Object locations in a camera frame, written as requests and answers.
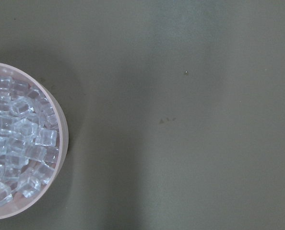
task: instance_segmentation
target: pile of clear cubes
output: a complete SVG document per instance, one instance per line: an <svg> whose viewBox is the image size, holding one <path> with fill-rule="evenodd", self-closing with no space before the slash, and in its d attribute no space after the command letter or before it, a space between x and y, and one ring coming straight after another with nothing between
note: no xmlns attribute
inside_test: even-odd
<svg viewBox="0 0 285 230"><path fill-rule="evenodd" d="M0 206L51 179L59 149L54 110L35 85L0 76Z"/></svg>

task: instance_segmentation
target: gray surface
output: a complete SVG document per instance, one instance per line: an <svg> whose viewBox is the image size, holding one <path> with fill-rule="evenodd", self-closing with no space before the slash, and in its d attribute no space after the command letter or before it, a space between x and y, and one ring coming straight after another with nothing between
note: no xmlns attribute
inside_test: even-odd
<svg viewBox="0 0 285 230"><path fill-rule="evenodd" d="M0 1L0 62L71 138L0 230L285 230L285 1Z"/></svg>

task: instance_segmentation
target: plastic container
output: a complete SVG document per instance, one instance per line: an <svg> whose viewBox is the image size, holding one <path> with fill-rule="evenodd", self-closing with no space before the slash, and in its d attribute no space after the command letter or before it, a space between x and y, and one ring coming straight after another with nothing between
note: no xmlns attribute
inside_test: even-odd
<svg viewBox="0 0 285 230"><path fill-rule="evenodd" d="M69 133L68 133L66 117L60 105L45 87L43 87L39 82L37 82L35 79L33 79L31 76L24 73L23 71L6 64L0 63L0 75L12 76L14 79L22 80L28 82L30 85L38 86L50 101L54 109L54 112L58 118L58 125L59 125L59 145L58 145L59 157L56 163L55 171L52 175L52 179L49 181L47 185L42 187L40 193L38 193L33 197L25 198L21 194L16 193L11 202L0 207L0 219L3 219L14 216L26 210L31 205L33 205L37 200L39 200L42 197L42 195L47 191L47 189L53 183L54 179L56 178L57 174L59 173L64 163L68 149Z"/></svg>

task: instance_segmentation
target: pink bowl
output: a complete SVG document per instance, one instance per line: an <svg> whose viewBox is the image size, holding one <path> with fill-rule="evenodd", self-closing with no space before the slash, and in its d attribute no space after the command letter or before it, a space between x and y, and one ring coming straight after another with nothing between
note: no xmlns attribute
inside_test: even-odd
<svg viewBox="0 0 285 230"><path fill-rule="evenodd" d="M58 143L59 157L56 163L56 167L55 167L55 171L53 173L52 179L49 181L47 185L41 188L40 193L38 193L37 195L33 197L25 198L21 194L16 193L11 202L0 207L0 219L3 219L3 218L14 216L26 210L31 205L33 205L37 200L39 200L42 197L42 195L47 191L47 189L50 187L50 185L56 178L57 174L59 173L64 163L64 160L67 154L67 149L68 149L69 133L68 133L66 117L60 105L45 87L43 87L39 82L37 82L34 78L24 73L23 71L15 67L6 65L6 64L0 63L0 75L12 76L14 79L22 80L22 81L28 82L30 85L38 86L42 90L42 92L45 94L45 96L48 98L48 100L50 101L55 111L55 114L57 115L58 126L59 126L59 143Z"/></svg>

